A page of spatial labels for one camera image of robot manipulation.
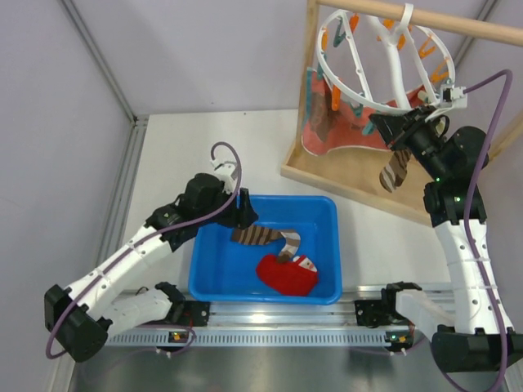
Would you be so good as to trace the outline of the brown striped sock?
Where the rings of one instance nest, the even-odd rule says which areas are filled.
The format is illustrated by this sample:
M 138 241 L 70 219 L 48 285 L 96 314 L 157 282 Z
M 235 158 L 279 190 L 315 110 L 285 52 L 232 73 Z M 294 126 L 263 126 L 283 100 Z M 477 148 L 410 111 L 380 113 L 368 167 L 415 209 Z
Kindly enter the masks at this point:
M 285 244 L 276 256 L 276 262 L 284 264 L 295 257 L 301 245 L 301 236 L 296 230 L 251 225 L 247 229 L 234 229 L 230 236 L 232 242 L 257 246 L 265 246 L 280 239 L 283 239 Z
M 401 187 L 407 176 L 407 166 L 412 154 L 404 149 L 395 151 L 379 174 L 381 186 L 389 193 Z

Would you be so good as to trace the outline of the salmon pink cloth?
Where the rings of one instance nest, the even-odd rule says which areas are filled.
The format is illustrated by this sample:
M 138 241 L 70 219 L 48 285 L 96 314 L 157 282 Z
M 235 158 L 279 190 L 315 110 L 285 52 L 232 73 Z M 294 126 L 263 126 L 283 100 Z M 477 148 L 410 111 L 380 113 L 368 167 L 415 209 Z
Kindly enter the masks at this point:
M 341 101 L 335 111 L 340 113 L 336 124 L 331 128 L 326 142 L 320 141 L 311 130 L 311 98 L 313 92 L 324 94 L 330 90 L 324 79 L 319 79 L 315 69 L 309 68 L 306 73 L 306 106 L 302 123 L 302 146 L 312 155 L 325 155 L 331 150 L 344 148 L 373 149 L 386 151 L 382 137 L 375 126 L 369 121 L 373 109 L 365 106 L 354 107 Z

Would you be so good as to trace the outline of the white round clip hanger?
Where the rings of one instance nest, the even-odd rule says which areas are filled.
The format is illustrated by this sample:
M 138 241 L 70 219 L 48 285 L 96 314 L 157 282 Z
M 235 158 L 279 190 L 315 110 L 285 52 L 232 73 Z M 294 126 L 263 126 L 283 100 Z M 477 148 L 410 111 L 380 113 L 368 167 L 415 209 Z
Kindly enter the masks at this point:
M 455 83 L 449 49 L 432 29 L 415 21 L 410 3 L 397 18 L 376 11 L 333 11 L 319 27 L 315 58 L 328 109 L 349 109 L 356 117 L 365 111 L 403 114 L 417 105 L 443 110 L 442 89 Z

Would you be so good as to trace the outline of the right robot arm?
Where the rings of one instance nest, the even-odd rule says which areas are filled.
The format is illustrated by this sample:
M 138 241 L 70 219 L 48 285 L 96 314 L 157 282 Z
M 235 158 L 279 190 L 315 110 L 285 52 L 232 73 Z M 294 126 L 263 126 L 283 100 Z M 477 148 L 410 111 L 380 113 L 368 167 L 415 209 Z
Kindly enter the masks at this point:
M 454 313 L 442 310 L 415 283 L 382 289 L 381 312 L 389 323 L 412 322 L 429 340 L 437 367 L 451 372 L 494 372 L 522 358 L 522 335 L 513 329 L 498 290 L 486 243 L 480 192 L 466 201 L 485 133 L 460 127 L 450 138 L 436 130 L 431 106 L 402 115 L 372 114 L 385 145 L 410 152 L 431 177 L 423 202 L 443 247 L 454 293 Z

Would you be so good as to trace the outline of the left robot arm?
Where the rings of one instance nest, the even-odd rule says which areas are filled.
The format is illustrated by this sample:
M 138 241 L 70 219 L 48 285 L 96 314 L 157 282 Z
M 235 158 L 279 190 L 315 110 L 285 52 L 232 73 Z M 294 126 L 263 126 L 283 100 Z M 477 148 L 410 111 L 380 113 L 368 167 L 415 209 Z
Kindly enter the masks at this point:
M 50 332 L 46 356 L 58 342 L 64 354 L 82 363 L 105 343 L 142 324 L 163 320 L 175 324 L 185 313 L 185 297 L 173 284 L 119 299 L 124 288 L 194 238 L 205 225 L 246 229 L 257 213 L 241 175 L 222 169 L 195 175 L 173 203 L 154 210 L 136 234 L 109 259 L 67 287 L 54 285 L 44 294 L 44 325 Z

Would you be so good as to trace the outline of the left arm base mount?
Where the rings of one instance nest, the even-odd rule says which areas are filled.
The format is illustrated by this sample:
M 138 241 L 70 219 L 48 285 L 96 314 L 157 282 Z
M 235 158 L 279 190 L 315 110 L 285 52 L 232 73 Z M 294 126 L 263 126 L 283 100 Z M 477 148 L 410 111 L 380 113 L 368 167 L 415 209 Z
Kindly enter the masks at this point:
M 165 318 L 145 323 L 145 326 L 179 325 L 185 327 L 206 327 L 210 317 L 210 302 L 184 301 L 169 310 Z

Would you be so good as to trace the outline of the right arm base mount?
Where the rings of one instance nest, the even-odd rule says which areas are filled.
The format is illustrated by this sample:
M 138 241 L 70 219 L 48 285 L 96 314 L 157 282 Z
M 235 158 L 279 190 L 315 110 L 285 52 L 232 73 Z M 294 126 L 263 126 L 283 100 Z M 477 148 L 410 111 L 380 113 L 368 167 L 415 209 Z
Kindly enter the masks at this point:
M 377 328 L 390 325 L 405 325 L 407 319 L 393 314 L 381 300 L 357 300 L 354 302 L 357 325 Z

